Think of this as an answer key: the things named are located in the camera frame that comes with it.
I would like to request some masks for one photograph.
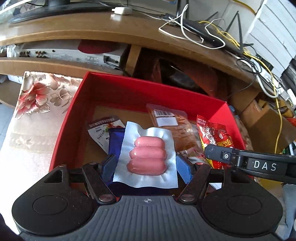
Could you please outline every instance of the screw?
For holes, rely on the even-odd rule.
[[[114,201],[114,196],[111,194],[103,194],[99,196],[99,200],[102,202],[111,202]]]
[[[191,194],[183,194],[180,199],[183,201],[183,202],[192,202],[194,201],[194,196],[191,195]]]

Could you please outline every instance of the white power adapter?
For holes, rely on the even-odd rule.
[[[130,7],[116,7],[113,8],[112,11],[120,15],[129,15],[132,13],[133,10]]]

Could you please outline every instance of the sausage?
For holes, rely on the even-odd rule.
[[[139,175],[158,176],[165,172],[166,166],[158,158],[134,158],[126,165],[129,172]]]
[[[136,158],[158,158],[165,160],[167,158],[167,153],[165,150],[161,149],[160,147],[155,146],[140,146],[135,147],[129,153],[130,157]]]
[[[138,137],[135,140],[135,146],[157,146],[164,149],[165,142],[159,137]]]

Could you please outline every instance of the gray ribbed plate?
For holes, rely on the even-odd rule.
[[[236,238],[209,226],[193,206],[177,203],[172,196],[123,196],[113,205],[100,206],[80,229],[57,237],[22,233],[27,241],[276,241],[272,234]]]

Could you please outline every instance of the crosshair logo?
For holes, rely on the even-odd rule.
[[[152,202],[152,200],[150,198],[146,198],[146,199],[144,199],[144,202],[150,203],[150,202]]]

